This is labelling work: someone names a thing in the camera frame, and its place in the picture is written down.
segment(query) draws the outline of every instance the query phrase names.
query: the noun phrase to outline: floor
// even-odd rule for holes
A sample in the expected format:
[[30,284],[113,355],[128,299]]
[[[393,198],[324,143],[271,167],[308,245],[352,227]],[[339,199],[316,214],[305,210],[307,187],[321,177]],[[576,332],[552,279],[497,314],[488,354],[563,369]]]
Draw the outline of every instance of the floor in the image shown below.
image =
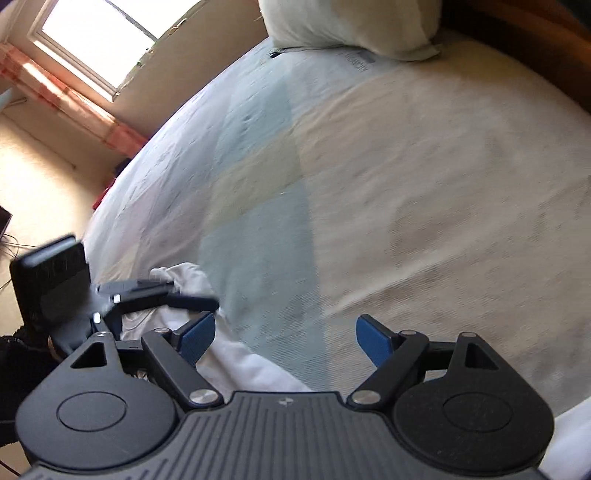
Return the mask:
[[[22,244],[41,245],[65,233],[81,236],[103,178],[83,177],[71,164],[0,114],[0,205],[12,213],[7,233]],[[9,257],[0,253],[0,285],[9,279]],[[21,316],[12,285],[0,292],[0,335],[14,332]],[[0,449],[0,459],[22,472],[19,445]],[[0,480],[14,476],[0,467]]]

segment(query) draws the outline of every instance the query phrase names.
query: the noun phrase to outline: wooden headboard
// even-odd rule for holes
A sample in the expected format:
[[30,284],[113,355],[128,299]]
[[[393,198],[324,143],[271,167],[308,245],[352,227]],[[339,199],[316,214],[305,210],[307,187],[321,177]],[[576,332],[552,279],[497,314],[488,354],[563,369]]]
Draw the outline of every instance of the wooden headboard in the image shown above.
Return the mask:
[[591,113],[587,0],[444,0],[443,25],[511,55]]

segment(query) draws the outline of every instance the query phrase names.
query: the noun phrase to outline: light blue blanket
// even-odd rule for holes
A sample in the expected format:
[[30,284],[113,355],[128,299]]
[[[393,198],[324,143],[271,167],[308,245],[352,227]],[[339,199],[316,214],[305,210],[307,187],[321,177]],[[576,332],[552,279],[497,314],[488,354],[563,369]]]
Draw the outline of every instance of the light blue blanket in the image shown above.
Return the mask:
[[187,102],[85,237],[97,282],[201,265],[240,338],[311,388],[371,372],[357,316],[478,331],[556,412],[591,394],[591,122],[474,41],[401,64],[269,41]]

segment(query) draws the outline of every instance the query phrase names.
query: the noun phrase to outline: triangular cutout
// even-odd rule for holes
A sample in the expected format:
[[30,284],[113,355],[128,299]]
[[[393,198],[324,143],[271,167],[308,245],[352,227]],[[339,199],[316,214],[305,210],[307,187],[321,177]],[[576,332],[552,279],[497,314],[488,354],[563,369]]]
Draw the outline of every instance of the triangular cutout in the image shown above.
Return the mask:
[[498,370],[499,367],[484,353],[482,348],[475,343],[468,343],[466,350],[466,366],[468,368],[480,368],[484,370]]
[[72,364],[72,368],[104,367],[106,364],[105,346],[102,342],[96,342]]

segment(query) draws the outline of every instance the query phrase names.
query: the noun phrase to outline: pillowcase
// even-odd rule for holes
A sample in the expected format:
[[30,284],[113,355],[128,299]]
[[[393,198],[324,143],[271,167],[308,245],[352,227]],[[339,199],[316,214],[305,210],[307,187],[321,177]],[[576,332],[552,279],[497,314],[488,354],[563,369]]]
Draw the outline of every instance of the pillowcase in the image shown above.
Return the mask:
[[441,0],[259,0],[278,48],[363,47],[397,60],[439,53],[429,39],[439,28]]

